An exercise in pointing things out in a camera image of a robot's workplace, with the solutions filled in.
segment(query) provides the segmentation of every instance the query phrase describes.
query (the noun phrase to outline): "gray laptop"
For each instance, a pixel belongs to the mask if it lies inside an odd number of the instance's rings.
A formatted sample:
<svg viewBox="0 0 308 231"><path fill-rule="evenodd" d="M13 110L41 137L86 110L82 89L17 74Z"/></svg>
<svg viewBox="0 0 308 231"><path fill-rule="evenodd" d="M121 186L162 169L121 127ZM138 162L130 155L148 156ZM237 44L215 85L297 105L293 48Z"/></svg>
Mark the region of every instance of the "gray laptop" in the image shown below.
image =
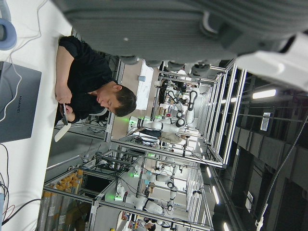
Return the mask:
<svg viewBox="0 0 308 231"><path fill-rule="evenodd" d="M22 80L17 96L6 108L6 116L0 122L0 142L30 138L37 105L41 72L15 65ZM0 62L0 120L4 117L5 106L14 98L20 77L13 65Z"/></svg>

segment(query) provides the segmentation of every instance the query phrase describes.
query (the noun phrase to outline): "huawei logo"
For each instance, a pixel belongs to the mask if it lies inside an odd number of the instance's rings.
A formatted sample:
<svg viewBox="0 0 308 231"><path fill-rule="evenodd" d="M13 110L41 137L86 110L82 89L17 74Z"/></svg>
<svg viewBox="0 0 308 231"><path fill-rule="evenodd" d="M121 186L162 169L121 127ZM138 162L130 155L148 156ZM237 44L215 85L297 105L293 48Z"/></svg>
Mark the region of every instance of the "huawei logo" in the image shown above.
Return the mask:
<svg viewBox="0 0 308 231"><path fill-rule="evenodd" d="M18 106L17 106L17 113L20 112L20 105L21 105L21 100L22 100L22 96L19 96L19 99L18 99Z"/></svg>

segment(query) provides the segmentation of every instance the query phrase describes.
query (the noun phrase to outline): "ceiling light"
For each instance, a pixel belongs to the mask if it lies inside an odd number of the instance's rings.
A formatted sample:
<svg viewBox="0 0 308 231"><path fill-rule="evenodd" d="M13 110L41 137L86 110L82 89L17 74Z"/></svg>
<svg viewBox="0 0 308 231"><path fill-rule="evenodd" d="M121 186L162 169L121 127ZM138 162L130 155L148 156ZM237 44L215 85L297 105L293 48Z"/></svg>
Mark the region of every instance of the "ceiling light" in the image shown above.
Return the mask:
<svg viewBox="0 0 308 231"><path fill-rule="evenodd" d="M215 200L216 200L216 204L218 205L219 204L219 198L218 198L218 194L217 194L215 186L213 186L212 189L213 189L214 197L215 197Z"/></svg>
<svg viewBox="0 0 308 231"><path fill-rule="evenodd" d="M266 97L272 97L276 95L276 90L265 90L265 91L260 91L256 92L252 95L253 99L261 99L261 98L266 98Z"/></svg>
<svg viewBox="0 0 308 231"><path fill-rule="evenodd" d="M225 231L230 231L230 230L229 230L229 227L228 227L228 225L227 225L226 222L223 223L223 229L224 229Z"/></svg>
<svg viewBox="0 0 308 231"><path fill-rule="evenodd" d="M211 175L211 172L210 172L210 169L209 169L209 167L206 167L206 171L207 171L207 174L208 174L208 177L212 177L212 175Z"/></svg>

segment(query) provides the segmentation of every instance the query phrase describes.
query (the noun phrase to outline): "white table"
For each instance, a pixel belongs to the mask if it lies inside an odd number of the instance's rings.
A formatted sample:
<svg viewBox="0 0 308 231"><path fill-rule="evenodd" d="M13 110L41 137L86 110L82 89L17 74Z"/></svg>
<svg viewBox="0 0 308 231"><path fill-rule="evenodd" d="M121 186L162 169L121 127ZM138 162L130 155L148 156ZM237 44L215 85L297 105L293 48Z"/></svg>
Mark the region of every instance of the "white table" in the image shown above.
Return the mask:
<svg viewBox="0 0 308 231"><path fill-rule="evenodd" d="M12 24L17 32L17 44L13 49L19 48L38 35L37 8L43 2L44 0L7 0ZM42 72L32 137L4 143L9 151L9 205L15 205L15 211L25 202L41 198L57 107L54 84L58 39L62 35L70 35L72 29L50 1L40 9L38 17L41 37L12 54L14 64ZM0 51L0 61L9 62L11 52L12 50ZM0 146L0 172L7 184L6 153L2 146ZM26 205L2 227L2 230L34 230L39 204L40 201L35 201Z"/></svg>

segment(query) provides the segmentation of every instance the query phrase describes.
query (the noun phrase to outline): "wire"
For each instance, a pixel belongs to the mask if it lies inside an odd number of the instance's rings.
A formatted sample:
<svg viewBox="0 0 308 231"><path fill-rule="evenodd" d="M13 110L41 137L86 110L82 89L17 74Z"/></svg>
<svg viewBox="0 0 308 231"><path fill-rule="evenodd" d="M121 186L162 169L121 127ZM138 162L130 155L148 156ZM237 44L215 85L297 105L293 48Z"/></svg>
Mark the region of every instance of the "wire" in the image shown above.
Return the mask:
<svg viewBox="0 0 308 231"><path fill-rule="evenodd" d="M274 176L272 177L272 180L271 180L271 182L270 182L269 188L268 188L267 193L266 193L265 200L264 200L264 202L263 202L262 213L260 214L260 219L262 219L262 217L263 217L263 215L264 215L264 213L265 213L265 210L266 210L266 208L267 208L267 203L268 203L268 200L269 200L269 196L270 196L270 193L271 193L271 191L272 191L272 188L273 188L273 186L274 186L274 184L275 184L275 182L276 182L277 176L278 176L278 174L280 173L280 171L281 171L282 167L284 166L284 164L286 163L286 161L288 160L289 156L291 155L292 150L293 150L293 148L295 147L295 145L296 145L296 143L297 143L297 141L298 141L298 139L299 139L299 137L300 137L300 135L301 135L301 133L302 133L304 127L305 127L305 124L306 124L307 120L308 120L308 115L307 115L307 117L306 117L306 119L305 119L305 121L304 121L304 123L303 123L303 125L302 125L302 128L300 129L300 131L299 131L299 133L298 133L298 135L297 135L297 138L295 139L295 141L294 141L292 147L290 148L290 150L289 150L287 156L284 158L283 162L281 163L281 165L279 166L279 168L278 168L277 171L275 172Z"/></svg>
<svg viewBox="0 0 308 231"><path fill-rule="evenodd" d="M7 184L7 187L9 188L9 185L10 185L10 178L9 178L9 151L8 149L6 148L6 146L2 143L0 143L1 146L3 146L5 148L5 151L6 151L6 156L7 156L7 159L6 159L6 174L8 176L8 184Z"/></svg>
<svg viewBox="0 0 308 231"><path fill-rule="evenodd" d="M11 213L9 214L8 218L10 217L10 215L12 215L12 213L14 212L14 209L15 209L15 205L11 205L10 207L8 207L4 212L3 214L5 214L10 208L12 208L14 206L14 208L12 209Z"/></svg>
<svg viewBox="0 0 308 231"><path fill-rule="evenodd" d="M15 94L15 96L13 97L13 99L12 99L11 101L9 101L9 102L5 105L5 107L4 107L4 116L3 116L2 119L0 119L0 122L3 121L3 120L5 119L5 117L6 117L6 108L16 99L17 93L18 93L19 84L20 84L21 80L23 79L22 76L21 76L21 75L16 71L16 69L15 69L15 65L13 64L13 61L12 61L12 54L13 54L14 52L16 52L16 51L22 49L22 48L23 48L25 45L27 45L30 41L33 41L33 40L35 40L35 39L38 39L38 38L40 38L40 37L42 36L41 30L40 30L39 14L38 14L38 13L39 13L39 10L47 3L47 1L48 1L48 0L44 0L44 1L41 3L41 5L39 5L38 8L37 8L38 30L39 30L39 31L38 31L38 35L37 35L35 38L32 38L32 39L28 40L25 44L23 44L21 47L17 48L16 50L13 50L13 51L10 53L10 55L9 55L9 59L10 59L10 62L12 63L12 65L13 65L14 71L15 71L15 73L20 77L20 79L19 79L19 81L18 81L18 83L17 83L17 85L16 85L16 94Z"/></svg>
<svg viewBox="0 0 308 231"><path fill-rule="evenodd" d="M16 212L14 212L14 214L12 216L10 216L9 218L7 218L5 221L2 222L2 225L5 225L8 221L10 221L23 207L25 207L27 204L33 202L33 201L41 201L42 199L34 199L31 201L28 201L27 203L23 204Z"/></svg>
<svg viewBox="0 0 308 231"><path fill-rule="evenodd" d="M188 231L190 231L190 230L192 229L192 225L191 225L191 223L190 223L190 222L188 222L188 221L186 221L186 220L182 220L182 219L179 219L179 218L172 218L172 220L173 220L173 221L181 221L181 222L183 222L183 223L187 223L187 224L189 224L189 225L190 225L190 228L189 228L189 230L188 230Z"/></svg>
<svg viewBox="0 0 308 231"><path fill-rule="evenodd" d="M9 177L9 151L8 151L8 149L6 148L6 146L4 144L0 143L0 145L5 148L6 155L7 155L7 159L6 159L6 174L8 176L8 184L7 184L7 186L4 183L3 175L0 173L1 174L1 178L3 180L3 184L1 184L1 187L3 188L3 192L5 192L4 189L6 189L6 192L4 194L4 199L6 198L6 195L8 196L8 200L7 200L7 204L6 204L6 210L5 210L5 214L4 214L4 217L3 217L3 220L5 220L6 211L8 210L9 201L10 201L10 194L9 194L9 185L10 185L10 177Z"/></svg>

